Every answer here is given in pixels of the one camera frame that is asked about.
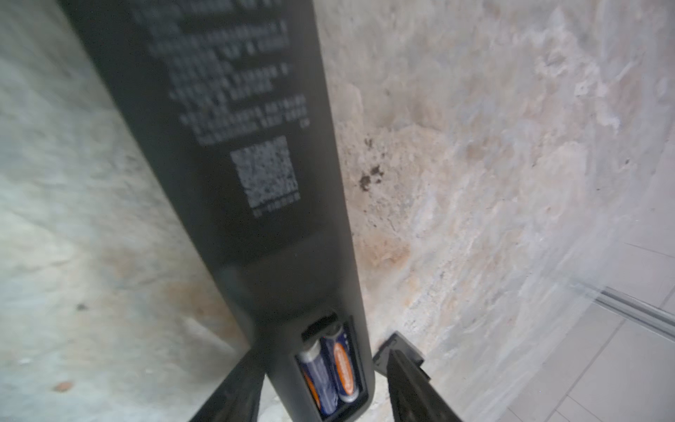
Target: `qr code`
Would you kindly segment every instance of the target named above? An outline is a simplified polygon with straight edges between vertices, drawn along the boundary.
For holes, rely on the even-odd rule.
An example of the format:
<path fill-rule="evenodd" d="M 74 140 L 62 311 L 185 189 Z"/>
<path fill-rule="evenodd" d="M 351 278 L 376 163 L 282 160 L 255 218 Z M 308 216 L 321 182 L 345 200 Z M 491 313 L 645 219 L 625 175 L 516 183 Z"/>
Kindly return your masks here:
<path fill-rule="evenodd" d="M 232 151 L 230 157 L 237 167 L 239 181 L 244 187 L 251 209 L 298 190 L 285 136 Z M 289 203 L 276 202 L 282 204 L 281 206 Z"/>

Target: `aa battery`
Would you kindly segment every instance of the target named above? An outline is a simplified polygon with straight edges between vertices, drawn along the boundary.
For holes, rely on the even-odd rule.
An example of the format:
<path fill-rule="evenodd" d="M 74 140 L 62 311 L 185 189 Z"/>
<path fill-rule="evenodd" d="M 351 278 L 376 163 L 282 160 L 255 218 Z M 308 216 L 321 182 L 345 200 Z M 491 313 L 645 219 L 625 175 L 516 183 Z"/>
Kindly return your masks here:
<path fill-rule="evenodd" d="M 332 415 L 338 408 L 338 393 L 326 360 L 321 356 L 317 340 L 306 350 L 298 353 L 304 380 L 322 415 Z"/>
<path fill-rule="evenodd" d="M 323 347 L 338 396 L 345 403 L 353 402 L 358 397 L 358 382 L 344 328 L 339 326 L 326 334 L 323 337 Z"/>

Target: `rust stain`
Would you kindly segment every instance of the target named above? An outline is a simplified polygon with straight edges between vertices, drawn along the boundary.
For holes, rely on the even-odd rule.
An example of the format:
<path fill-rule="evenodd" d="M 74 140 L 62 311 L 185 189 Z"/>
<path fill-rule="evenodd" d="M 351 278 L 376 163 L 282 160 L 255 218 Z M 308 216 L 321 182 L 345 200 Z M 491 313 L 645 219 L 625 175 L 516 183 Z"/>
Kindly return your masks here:
<path fill-rule="evenodd" d="M 410 245 L 397 238 L 372 234 L 357 245 L 357 255 L 370 268 L 402 268 L 410 258 Z"/>
<path fill-rule="evenodd" d="M 210 329 L 214 329 L 214 332 L 221 338 L 242 336 L 225 300 L 213 281 L 206 277 L 203 280 L 167 284 L 162 288 L 159 296 L 158 300 L 164 300 L 175 307 L 180 314 L 191 316 L 198 322 L 209 326 Z M 218 321 L 217 327 L 213 327 L 214 321 Z"/>
<path fill-rule="evenodd" d="M 482 161 L 487 152 L 499 143 L 500 140 L 492 136 L 486 136 L 480 141 L 471 142 L 466 146 L 466 160 L 470 163 Z"/>
<path fill-rule="evenodd" d="M 53 388 L 52 391 L 56 391 L 57 393 L 65 393 L 68 390 L 73 388 L 73 382 L 72 381 L 63 381 L 59 382 L 56 384 Z"/>
<path fill-rule="evenodd" d="M 415 274 L 410 274 L 410 277 L 408 277 L 406 279 L 406 285 L 407 285 L 408 292 L 407 292 L 407 295 L 406 295 L 404 305 L 405 305 L 406 308 L 408 308 L 414 302 L 415 298 L 417 297 L 417 292 L 420 289 L 420 279 L 419 279 L 419 277 Z"/>
<path fill-rule="evenodd" d="M 122 282 L 138 273 L 138 255 L 131 248 L 107 247 L 101 254 L 101 263 Z"/>
<path fill-rule="evenodd" d="M 613 103 L 623 125 L 632 124 L 640 116 L 642 109 L 642 85 L 638 66 L 630 69 L 610 90 L 609 100 Z"/>
<path fill-rule="evenodd" d="M 484 1 L 483 10 L 485 10 L 485 14 L 495 19 L 499 19 L 502 16 L 502 9 L 495 1 Z"/>

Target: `tile grout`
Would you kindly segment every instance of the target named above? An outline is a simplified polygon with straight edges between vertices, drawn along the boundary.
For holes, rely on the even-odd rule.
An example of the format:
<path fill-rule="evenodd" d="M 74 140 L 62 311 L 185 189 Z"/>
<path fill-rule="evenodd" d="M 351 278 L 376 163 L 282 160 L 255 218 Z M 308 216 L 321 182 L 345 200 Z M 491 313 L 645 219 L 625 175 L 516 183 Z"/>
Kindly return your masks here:
<path fill-rule="evenodd" d="M 516 419 L 518 419 L 520 422 L 522 422 L 522 419 L 520 418 L 520 416 L 516 415 L 516 413 L 511 410 L 511 406 L 507 407 L 506 410 L 511 412 L 516 417 Z"/>
<path fill-rule="evenodd" d="M 577 403 L 582 409 L 584 409 L 585 411 L 587 411 L 590 415 L 592 415 L 593 417 L 595 417 L 598 421 L 603 422 L 603 420 L 600 419 L 599 417 L 597 417 L 597 416 L 595 415 L 595 413 L 593 413 L 593 412 L 591 412 L 590 410 L 588 410 L 587 408 L 585 408 L 585 407 L 583 406 L 583 404 L 581 404 L 581 403 L 579 403 L 578 401 L 576 401 L 573 397 L 570 397 L 570 400 L 573 401 L 573 402 L 575 402 L 575 403 Z"/>
<path fill-rule="evenodd" d="M 648 248 L 645 248 L 645 247 L 642 247 L 642 246 L 637 246 L 636 244 L 632 244 L 632 243 L 628 243 L 628 242 L 624 242 L 624 243 L 627 244 L 627 245 L 629 245 L 629 246 L 632 246 L 632 247 L 634 247 L 634 248 L 646 250 L 646 251 L 648 251 L 648 252 L 654 252 L 654 253 L 657 253 L 657 254 L 659 254 L 659 255 L 663 255 L 663 256 L 665 256 L 665 257 L 675 259 L 675 257 L 673 257 L 672 255 L 669 255 L 669 254 L 663 253 L 663 252 L 659 252 L 658 250 L 648 249 Z"/>
<path fill-rule="evenodd" d="M 663 308 L 666 305 L 666 303 L 668 303 L 673 293 L 675 293 L 675 286 L 673 286 L 673 288 L 670 290 L 670 293 L 666 295 L 666 298 L 664 299 L 663 303 L 659 305 L 659 309 Z"/>
<path fill-rule="evenodd" d="M 591 365 L 592 365 L 593 363 L 595 363 L 595 359 L 597 359 L 597 358 L 600 356 L 600 354 L 605 350 L 605 348 L 607 347 L 607 345 L 612 341 L 612 338 L 614 338 L 614 335 L 616 335 L 616 332 L 619 331 L 619 329 L 624 325 L 624 322 L 626 322 L 626 318 L 623 318 L 622 321 L 619 323 L 619 325 L 614 329 L 614 331 L 612 332 L 612 334 L 610 335 L 610 337 L 609 337 L 609 338 L 604 342 L 604 344 L 600 347 L 600 350 L 598 350 L 597 353 L 593 356 L 593 358 L 591 359 L 591 362 L 589 362 L 589 364 L 586 365 L 586 367 L 584 368 L 584 370 L 581 371 L 581 374 L 576 378 L 576 380 L 575 380 L 575 381 L 572 383 L 572 385 L 568 388 L 568 390 L 565 392 L 565 394 L 562 395 L 562 398 L 560 399 L 560 401 L 558 402 L 558 404 L 556 405 L 556 407 L 553 409 L 553 411 L 548 415 L 548 417 L 547 417 L 546 419 L 544 419 L 544 422 L 549 422 L 549 420 L 551 419 L 551 416 L 554 415 L 554 413 L 558 410 L 558 408 L 560 407 L 560 405 L 562 404 L 562 402 L 565 401 L 565 397 L 567 397 L 567 396 L 569 395 L 569 393 L 571 393 L 571 391 L 574 389 L 574 387 L 576 387 L 576 384 L 581 380 L 581 378 L 582 378 L 584 375 L 586 375 L 586 371 L 588 371 L 589 368 L 591 367 Z"/>
<path fill-rule="evenodd" d="M 562 413 L 560 413 L 560 412 L 558 412 L 558 411 L 553 411 L 553 413 L 551 414 L 551 416 L 553 416 L 553 415 L 556 414 L 556 413 L 559 414 L 560 417 L 563 418 L 563 419 L 565 419 L 567 422 L 570 422 L 570 420 L 567 419 L 567 418 L 565 417 L 565 415 L 563 415 Z"/>

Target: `white tile floor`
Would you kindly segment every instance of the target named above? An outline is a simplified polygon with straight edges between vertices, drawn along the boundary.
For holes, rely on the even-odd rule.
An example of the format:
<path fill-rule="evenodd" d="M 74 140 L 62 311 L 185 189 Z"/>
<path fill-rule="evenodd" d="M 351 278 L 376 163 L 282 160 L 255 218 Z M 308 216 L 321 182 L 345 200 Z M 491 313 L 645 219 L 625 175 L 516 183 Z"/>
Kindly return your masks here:
<path fill-rule="evenodd" d="M 675 136 L 608 286 L 675 314 Z M 675 342 L 591 305 L 499 422 L 675 422 Z"/>

